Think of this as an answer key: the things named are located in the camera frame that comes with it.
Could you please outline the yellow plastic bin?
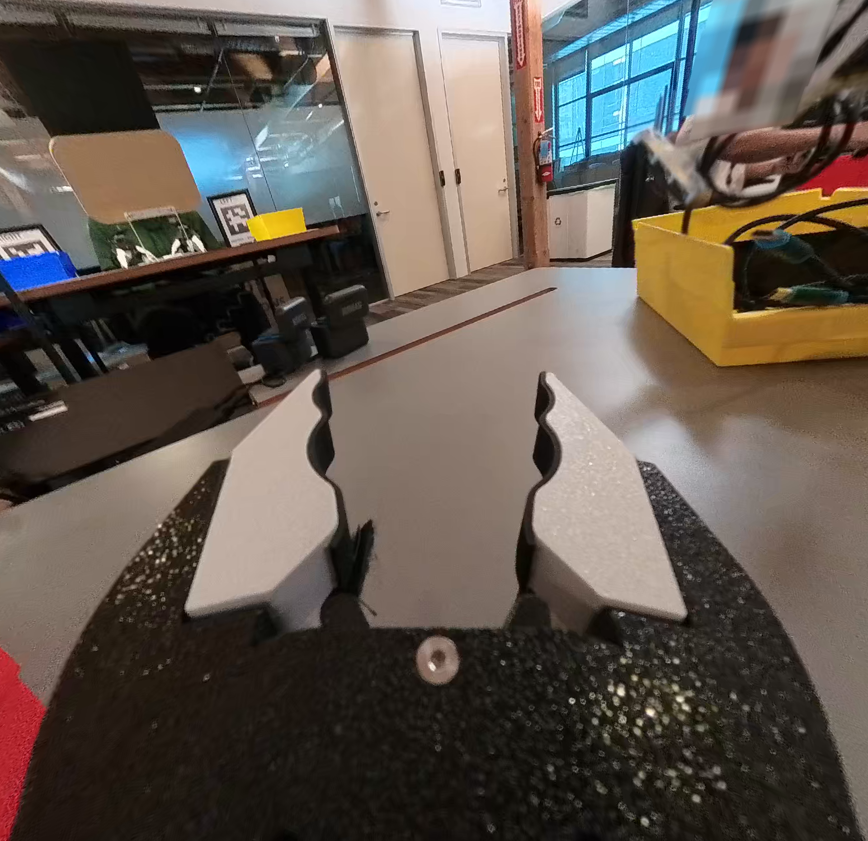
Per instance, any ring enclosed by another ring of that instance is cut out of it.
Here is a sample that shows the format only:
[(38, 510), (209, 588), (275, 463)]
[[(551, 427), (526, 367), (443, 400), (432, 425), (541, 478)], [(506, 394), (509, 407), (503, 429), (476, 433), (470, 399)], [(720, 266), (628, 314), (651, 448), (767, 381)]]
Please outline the yellow plastic bin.
[(254, 216), (246, 227), (257, 242), (276, 240), (305, 233), (306, 218), (301, 207), (282, 209)]

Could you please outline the white recycling bin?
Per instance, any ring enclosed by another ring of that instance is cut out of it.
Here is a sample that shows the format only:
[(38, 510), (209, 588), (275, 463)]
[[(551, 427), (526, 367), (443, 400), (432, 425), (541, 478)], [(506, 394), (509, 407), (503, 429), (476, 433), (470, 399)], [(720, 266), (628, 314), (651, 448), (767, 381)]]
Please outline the white recycling bin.
[(611, 252), (616, 189), (610, 180), (548, 195), (551, 261), (592, 261)]

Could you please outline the white door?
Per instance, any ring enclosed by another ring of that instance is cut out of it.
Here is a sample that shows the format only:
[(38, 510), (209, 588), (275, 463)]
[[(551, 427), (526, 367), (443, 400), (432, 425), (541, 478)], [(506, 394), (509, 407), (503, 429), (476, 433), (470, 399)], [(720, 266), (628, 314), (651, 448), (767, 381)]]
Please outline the white door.
[(455, 183), (472, 273), (514, 256), (502, 45), (499, 38), (441, 37)]
[(412, 33), (334, 30), (340, 82), (392, 297), (449, 274)]

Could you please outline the wooden post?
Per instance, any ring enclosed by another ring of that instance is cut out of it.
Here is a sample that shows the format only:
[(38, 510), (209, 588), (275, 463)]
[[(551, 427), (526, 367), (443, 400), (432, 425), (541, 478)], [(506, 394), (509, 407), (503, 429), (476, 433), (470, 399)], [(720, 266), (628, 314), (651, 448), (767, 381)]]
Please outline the wooden post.
[(549, 266), (546, 184), (537, 174), (538, 141), (545, 131), (542, 0), (509, 0), (512, 24), (515, 128), (524, 259)]

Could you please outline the green white fabric bundle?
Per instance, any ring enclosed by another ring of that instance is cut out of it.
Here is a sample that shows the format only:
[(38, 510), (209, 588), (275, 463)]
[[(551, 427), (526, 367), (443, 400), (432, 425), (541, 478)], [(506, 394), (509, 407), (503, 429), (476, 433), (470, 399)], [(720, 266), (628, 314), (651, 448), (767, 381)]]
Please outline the green white fabric bundle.
[(91, 219), (89, 230), (103, 271), (137, 268), (223, 247), (197, 211), (112, 225)]

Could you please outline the yellow bin with black divider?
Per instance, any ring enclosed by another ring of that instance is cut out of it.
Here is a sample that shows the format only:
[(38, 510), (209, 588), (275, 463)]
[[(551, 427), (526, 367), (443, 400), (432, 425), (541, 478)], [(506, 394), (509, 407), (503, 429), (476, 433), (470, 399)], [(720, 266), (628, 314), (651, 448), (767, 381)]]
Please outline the yellow bin with black divider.
[(702, 207), (633, 222), (638, 296), (719, 367), (866, 358), (865, 305), (738, 311), (734, 244), (818, 210), (866, 227), (866, 188), (807, 189), (754, 207)]

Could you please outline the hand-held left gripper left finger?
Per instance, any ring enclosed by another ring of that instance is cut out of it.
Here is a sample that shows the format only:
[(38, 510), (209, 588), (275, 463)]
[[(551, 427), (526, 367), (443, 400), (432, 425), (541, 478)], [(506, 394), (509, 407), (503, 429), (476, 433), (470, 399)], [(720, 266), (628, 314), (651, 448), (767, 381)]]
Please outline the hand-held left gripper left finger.
[(184, 606), (192, 620), (263, 609), (283, 632), (320, 626), (341, 540), (327, 377), (310, 372), (236, 445)]

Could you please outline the tan rounded board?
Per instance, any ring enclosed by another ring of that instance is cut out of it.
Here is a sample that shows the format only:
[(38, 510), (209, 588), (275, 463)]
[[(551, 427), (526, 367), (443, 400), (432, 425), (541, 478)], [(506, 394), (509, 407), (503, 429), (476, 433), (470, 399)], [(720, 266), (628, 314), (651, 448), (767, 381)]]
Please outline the tan rounded board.
[(185, 214), (202, 202), (179, 142), (166, 131), (55, 136), (49, 153), (92, 221)]

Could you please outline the brown wooden desk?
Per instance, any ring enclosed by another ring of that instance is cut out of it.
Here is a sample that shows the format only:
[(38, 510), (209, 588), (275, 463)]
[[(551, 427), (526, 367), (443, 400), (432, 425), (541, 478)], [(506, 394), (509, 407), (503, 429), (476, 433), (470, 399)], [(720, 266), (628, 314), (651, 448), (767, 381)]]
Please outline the brown wooden desk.
[(2, 380), (25, 394), (42, 391), (33, 368), (9, 365), (38, 348), (66, 383), (107, 374), (100, 349), (88, 339), (86, 326), (142, 311), (153, 304), (211, 293), (274, 274), (302, 272), (308, 293), (314, 293), (307, 271), (326, 241), (344, 237), (337, 223), (308, 229), (297, 235), (222, 248), (157, 261), (131, 269), (92, 273), (16, 292), (2, 279), (2, 310), (24, 322), (23, 328), (2, 332)]

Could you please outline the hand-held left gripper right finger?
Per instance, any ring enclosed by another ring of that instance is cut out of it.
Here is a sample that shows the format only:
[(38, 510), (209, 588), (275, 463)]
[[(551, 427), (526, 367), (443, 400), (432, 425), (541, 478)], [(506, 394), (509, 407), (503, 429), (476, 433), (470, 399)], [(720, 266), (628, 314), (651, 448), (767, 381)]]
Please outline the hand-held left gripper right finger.
[(539, 479), (516, 543), (516, 607), (574, 633), (605, 614), (689, 618), (639, 465), (551, 371), (540, 373)]

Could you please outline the red plastic bin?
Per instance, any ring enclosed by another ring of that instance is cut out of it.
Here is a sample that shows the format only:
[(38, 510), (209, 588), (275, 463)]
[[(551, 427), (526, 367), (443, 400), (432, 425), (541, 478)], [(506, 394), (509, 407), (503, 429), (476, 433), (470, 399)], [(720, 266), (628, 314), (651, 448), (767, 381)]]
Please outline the red plastic bin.
[(45, 708), (1, 651), (1, 839), (9, 840)]

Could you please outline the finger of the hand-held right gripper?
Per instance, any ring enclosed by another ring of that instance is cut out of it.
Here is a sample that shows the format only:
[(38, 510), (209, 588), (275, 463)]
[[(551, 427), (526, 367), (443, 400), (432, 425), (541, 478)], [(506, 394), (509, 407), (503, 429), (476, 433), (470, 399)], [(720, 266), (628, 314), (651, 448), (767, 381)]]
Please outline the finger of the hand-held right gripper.
[(708, 171), (713, 187), (711, 204), (723, 204), (730, 197), (754, 199), (778, 189), (782, 179), (798, 174), (796, 161), (757, 163), (714, 162)]

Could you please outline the framed black white marker poster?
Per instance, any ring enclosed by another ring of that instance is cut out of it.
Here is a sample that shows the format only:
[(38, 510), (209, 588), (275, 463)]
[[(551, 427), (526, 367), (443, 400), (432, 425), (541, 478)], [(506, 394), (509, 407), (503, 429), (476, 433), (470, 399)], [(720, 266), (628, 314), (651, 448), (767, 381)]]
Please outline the framed black white marker poster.
[(257, 215), (253, 199), (246, 188), (208, 196), (208, 206), (229, 248), (238, 248), (257, 241), (248, 222)]
[(1, 228), (1, 260), (11, 261), (48, 253), (59, 253), (60, 246), (47, 228), (40, 224)]

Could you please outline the blue plastic bin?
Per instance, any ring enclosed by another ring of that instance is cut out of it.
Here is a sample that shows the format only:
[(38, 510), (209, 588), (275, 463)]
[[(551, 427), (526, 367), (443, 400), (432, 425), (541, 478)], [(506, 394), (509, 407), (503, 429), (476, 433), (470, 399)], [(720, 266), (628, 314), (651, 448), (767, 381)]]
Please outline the blue plastic bin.
[(6, 283), (17, 293), (71, 281), (78, 277), (71, 258), (63, 251), (49, 251), (2, 260), (1, 272)]

